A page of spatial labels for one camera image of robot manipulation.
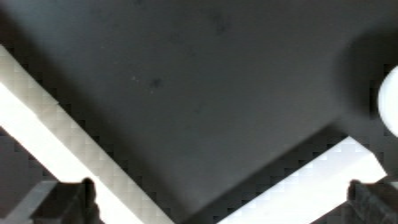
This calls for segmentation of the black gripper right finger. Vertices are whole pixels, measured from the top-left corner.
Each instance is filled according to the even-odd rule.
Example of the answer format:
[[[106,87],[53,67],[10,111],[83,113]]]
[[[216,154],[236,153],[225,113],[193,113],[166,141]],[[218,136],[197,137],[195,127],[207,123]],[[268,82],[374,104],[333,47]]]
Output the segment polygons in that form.
[[[348,205],[346,224],[398,224],[398,181],[353,180]]]

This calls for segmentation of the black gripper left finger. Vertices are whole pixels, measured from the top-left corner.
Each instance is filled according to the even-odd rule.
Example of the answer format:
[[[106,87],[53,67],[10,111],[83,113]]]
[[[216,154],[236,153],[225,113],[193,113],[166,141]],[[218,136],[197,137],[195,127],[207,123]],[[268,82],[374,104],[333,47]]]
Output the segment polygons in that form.
[[[104,224],[92,180],[40,181],[0,217],[0,224]]]

